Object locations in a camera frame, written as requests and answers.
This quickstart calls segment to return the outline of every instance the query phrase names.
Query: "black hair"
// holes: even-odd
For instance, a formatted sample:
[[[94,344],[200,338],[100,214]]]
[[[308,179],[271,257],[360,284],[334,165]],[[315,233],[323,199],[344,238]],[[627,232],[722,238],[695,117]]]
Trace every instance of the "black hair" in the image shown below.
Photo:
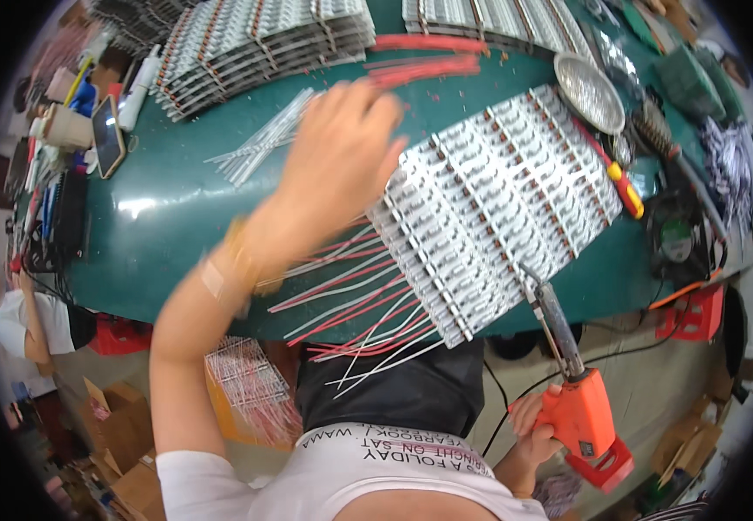
[[[744,60],[740,59],[740,57],[737,57],[735,54],[724,51],[724,57],[720,59],[721,64],[723,64],[725,60],[730,60],[732,64],[735,65],[738,76],[740,76],[740,78],[744,80],[746,88],[749,89],[751,85],[750,72],[746,70]]]

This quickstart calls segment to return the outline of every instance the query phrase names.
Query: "screwdriver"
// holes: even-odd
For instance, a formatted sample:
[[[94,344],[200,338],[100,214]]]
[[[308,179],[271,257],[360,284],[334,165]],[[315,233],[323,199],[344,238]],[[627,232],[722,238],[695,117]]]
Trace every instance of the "screwdriver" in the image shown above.
[[[622,199],[625,209],[628,210],[628,213],[631,214],[634,219],[642,218],[642,214],[645,210],[642,204],[642,199],[640,199],[640,195],[636,193],[634,185],[628,180],[628,176],[622,171],[619,163],[611,161],[611,158],[608,157],[608,154],[605,153],[596,138],[590,135],[590,132],[588,132],[581,121],[576,118],[571,119],[579,128],[579,131],[581,131],[585,139],[590,143],[590,146],[593,147],[596,153],[598,153],[602,160],[605,161],[605,165],[608,167],[608,177],[614,182],[616,191],[620,194],[620,199]]]

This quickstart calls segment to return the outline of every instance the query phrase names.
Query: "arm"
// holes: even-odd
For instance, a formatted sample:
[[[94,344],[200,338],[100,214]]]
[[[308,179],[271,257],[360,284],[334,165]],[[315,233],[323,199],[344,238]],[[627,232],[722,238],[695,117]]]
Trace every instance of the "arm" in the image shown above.
[[[561,392],[561,387],[550,384],[548,391]],[[515,433],[516,443],[506,456],[498,462],[492,471],[498,481],[504,484],[518,499],[531,499],[536,489],[536,470],[553,454],[561,449],[562,444],[553,439],[553,427],[540,425],[533,430],[536,417],[541,411],[541,393],[528,394],[517,399],[510,407],[510,420]]]
[[[38,315],[38,304],[35,301],[35,287],[32,279],[25,271],[20,272],[20,291],[26,303],[26,317],[29,319],[26,325],[26,336],[23,341],[24,355],[33,362],[40,364],[50,363],[49,345],[46,342],[44,326]]]
[[[391,140],[401,120],[397,99],[367,80],[340,82],[311,101],[276,192],[236,239],[230,232],[185,276],[162,307],[151,343],[157,453],[224,455],[205,388],[204,355],[259,281],[278,276],[378,199],[406,143]]]

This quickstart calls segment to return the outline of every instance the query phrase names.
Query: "green workbench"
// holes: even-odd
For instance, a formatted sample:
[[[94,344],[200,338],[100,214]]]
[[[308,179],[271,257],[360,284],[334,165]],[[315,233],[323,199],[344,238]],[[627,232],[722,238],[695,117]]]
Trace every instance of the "green workbench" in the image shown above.
[[[400,5],[400,0],[371,3],[377,33],[404,32]],[[596,23],[578,2],[569,1],[568,5],[575,16],[611,36],[622,36],[625,51],[640,71],[642,82],[653,82],[656,87],[651,64],[657,56],[636,40],[630,29]],[[369,53],[368,60],[425,54]],[[427,133],[444,129],[488,105],[555,81],[552,63],[514,52],[509,56],[502,64],[498,50],[492,51],[491,58],[481,56],[479,76],[425,80],[396,89],[396,94],[410,106],[398,133],[407,134],[412,142],[417,142]],[[326,85],[358,78],[363,73],[361,63],[354,63],[280,79],[199,114],[197,121],[173,123],[153,99],[147,99],[133,132],[138,145],[111,179],[91,176],[84,255],[68,271],[75,300],[85,307],[153,322],[174,286],[222,239],[232,217],[249,213],[273,192],[286,147],[272,152],[239,189],[215,173],[215,165],[204,164],[203,160],[238,148],[300,89],[325,89]],[[694,128],[668,103],[665,110],[674,139],[701,162],[702,151]],[[631,175],[647,186],[646,193],[651,193],[657,170],[657,161],[642,159]],[[310,276],[286,281],[276,296],[254,301],[249,318],[235,322],[231,331],[258,339],[281,339],[288,331],[344,299],[376,289],[380,281],[281,313],[267,312],[273,303],[313,287],[360,261],[336,262]],[[388,278],[380,280],[384,284]],[[553,277],[552,282],[572,323],[645,307],[660,286],[649,273],[649,251],[642,226],[625,214]],[[375,323],[388,305],[318,333],[312,339],[329,343],[350,340]],[[483,334],[535,328],[535,317],[522,303]]]

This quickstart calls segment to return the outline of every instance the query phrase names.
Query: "hand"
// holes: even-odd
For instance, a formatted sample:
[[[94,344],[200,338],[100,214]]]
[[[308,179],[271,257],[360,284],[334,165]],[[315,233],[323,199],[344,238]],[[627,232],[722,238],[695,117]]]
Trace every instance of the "hand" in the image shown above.
[[[558,395],[561,393],[561,386],[551,383],[547,391]],[[510,422],[513,432],[518,434],[518,443],[514,450],[520,459],[532,467],[543,464],[563,447],[561,442],[553,439],[552,425],[545,423],[533,430],[540,411],[540,392],[527,394],[524,398],[514,401],[510,407]]]
[[[18,276],[18,287],[25,292],[35,291],[35,281],[26,272],[25,269],[20,270],[20,276]]]
[[[264,221],[254,229],[266,262],[307,255],[381,196],[408,142],[391,139],[402,117],[399,100],[367,78],[310,100],[280,185],[250,220]]]

